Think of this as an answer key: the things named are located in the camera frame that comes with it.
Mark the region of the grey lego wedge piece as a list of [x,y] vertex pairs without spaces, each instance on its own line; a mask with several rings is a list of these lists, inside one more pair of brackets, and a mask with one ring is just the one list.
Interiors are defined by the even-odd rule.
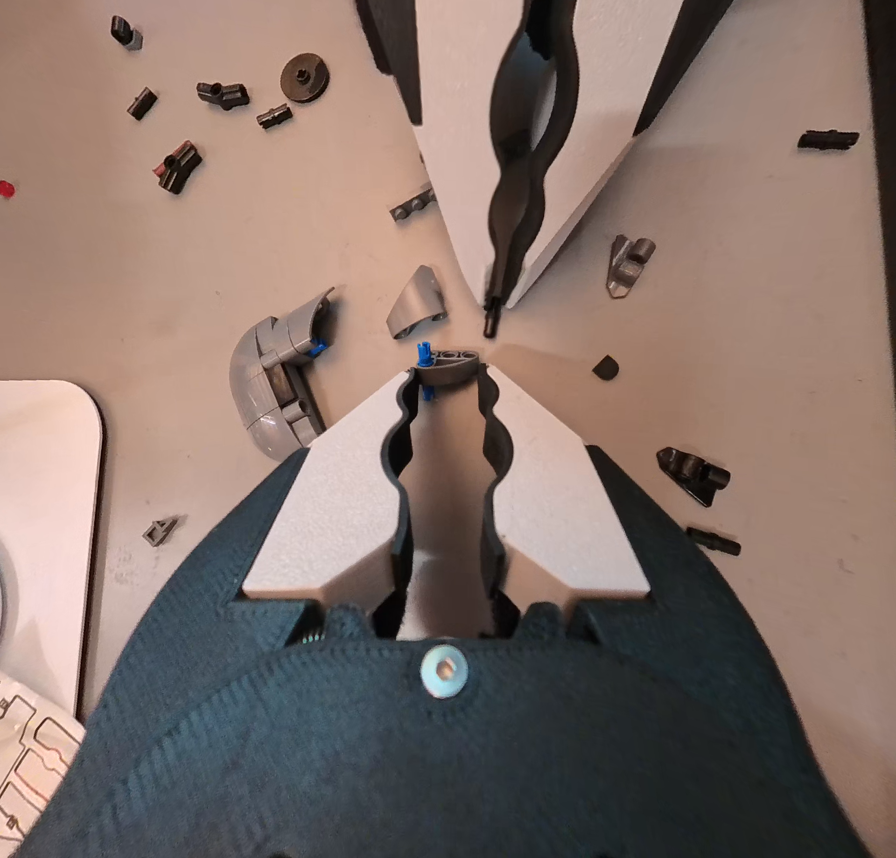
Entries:
[[607,291],[614,300],[625,298],[644,272],[654,254],[655,242],[649,238],[637,240],[618,235],[610,250]]

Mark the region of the white book stand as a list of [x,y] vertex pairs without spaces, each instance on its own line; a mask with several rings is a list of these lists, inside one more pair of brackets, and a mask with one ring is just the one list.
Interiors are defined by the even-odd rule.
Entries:
[[79,714],[104,428],[82,388],[1,382],[2,672]]

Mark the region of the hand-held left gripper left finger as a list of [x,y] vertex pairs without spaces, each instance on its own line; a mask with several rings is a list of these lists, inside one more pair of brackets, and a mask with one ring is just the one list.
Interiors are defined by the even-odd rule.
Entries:
[[404,371],[307,449],[242,589],[256,599],[353,605],[403,621],[413,565],[409,497],[420,377]]

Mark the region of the black lego wedge piece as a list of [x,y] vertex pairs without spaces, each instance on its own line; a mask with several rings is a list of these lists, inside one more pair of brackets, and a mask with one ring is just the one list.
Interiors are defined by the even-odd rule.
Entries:
[[681,449],[666,447],[656,458],[659,469],[705,508],[731,481],[728,470]]

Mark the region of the black and red lego connector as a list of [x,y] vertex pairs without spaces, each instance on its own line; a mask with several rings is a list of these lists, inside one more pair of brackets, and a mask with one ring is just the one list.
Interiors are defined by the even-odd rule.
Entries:
[[203,156],[191,140],[185,140],[153,168],[162,190],[180,195],[193,172],[203,163]]

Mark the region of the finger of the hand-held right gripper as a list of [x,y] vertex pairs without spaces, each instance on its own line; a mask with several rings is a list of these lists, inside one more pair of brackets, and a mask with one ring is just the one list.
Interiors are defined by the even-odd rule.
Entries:
[[685,0],[577,0],[579,90],[571,130],[546,171],[546,211],[506,302],[520,303],[633,145],[633,132]]
[[527,4],[415,0],[422,115],[416,139],[455,258],[480,306],[496,257],[488,218],[501,176],[492,96]]

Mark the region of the long black lego pin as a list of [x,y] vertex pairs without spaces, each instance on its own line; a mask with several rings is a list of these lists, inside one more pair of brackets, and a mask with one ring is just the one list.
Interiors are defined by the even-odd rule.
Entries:
[[717,551],[733,557],[739,557],[742,552],[741,543],[716,532],[688,527],[686,534],[695,544],[709,551]]

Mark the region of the light grey curved lego panel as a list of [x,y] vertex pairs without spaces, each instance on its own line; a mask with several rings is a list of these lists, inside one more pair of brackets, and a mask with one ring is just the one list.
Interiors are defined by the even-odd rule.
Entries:
[[399,293],[386,320],[394,340],[408,337],[420,323],[445,320],[448,311],[434,270],[420,265]]

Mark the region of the grey lego stud plate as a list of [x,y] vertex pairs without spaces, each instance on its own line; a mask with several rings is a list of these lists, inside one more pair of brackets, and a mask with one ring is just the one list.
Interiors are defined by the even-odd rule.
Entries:
[[420,186],[417,192],[390,207],[389,215],[393,222],[400,223],[435,202],[434,188],[431,181],[427,181]]

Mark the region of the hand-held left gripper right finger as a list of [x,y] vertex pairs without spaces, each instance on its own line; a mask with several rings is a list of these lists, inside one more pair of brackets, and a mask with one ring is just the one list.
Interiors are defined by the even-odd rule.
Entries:
[[651,586],[576,432],[497,367],[480,367],[485,495],[481,573],[494,606],[643,599]]

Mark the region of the lego sticker sheet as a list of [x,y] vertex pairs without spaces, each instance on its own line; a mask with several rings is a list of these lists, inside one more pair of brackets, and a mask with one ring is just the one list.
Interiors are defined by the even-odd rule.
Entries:
[[66,710],[1,674],[1,855],[14,856],[84,741]]

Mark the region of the grey liftarm with blue pin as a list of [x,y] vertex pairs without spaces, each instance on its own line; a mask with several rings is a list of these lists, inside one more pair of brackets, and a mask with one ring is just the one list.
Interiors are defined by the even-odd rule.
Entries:
[[417,345],[417,371],[422,398],[429,402],[437,389],[460,385],[477,375],[479,353],[472,350],[436,350],[427,341]]

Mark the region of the black round lego disc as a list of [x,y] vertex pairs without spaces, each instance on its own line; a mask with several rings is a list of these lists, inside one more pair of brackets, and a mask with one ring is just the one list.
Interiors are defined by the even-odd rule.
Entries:
[[327,89],[330,70],[315,53],[302,53],[289,59],[280,76],[280,89],[289,102],[307,104],[316,101]]

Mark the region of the grey curved lego assembly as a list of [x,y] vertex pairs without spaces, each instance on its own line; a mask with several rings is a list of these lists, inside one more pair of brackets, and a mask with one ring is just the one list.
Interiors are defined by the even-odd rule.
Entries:
[[287,315],[262,319],[231,355],[230,391],[242,426],[271,460],[286,460],[326,431],[305,369],[328,349],[322,321],[333,290]]

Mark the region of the black angled lego connector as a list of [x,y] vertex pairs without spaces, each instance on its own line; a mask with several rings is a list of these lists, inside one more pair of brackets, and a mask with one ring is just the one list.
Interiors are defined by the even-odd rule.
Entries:
[[196,94],[200,101],[228,112],[249,105],[251,101],[245,84],[241,82],[222,84],[201,81],[196,84]]

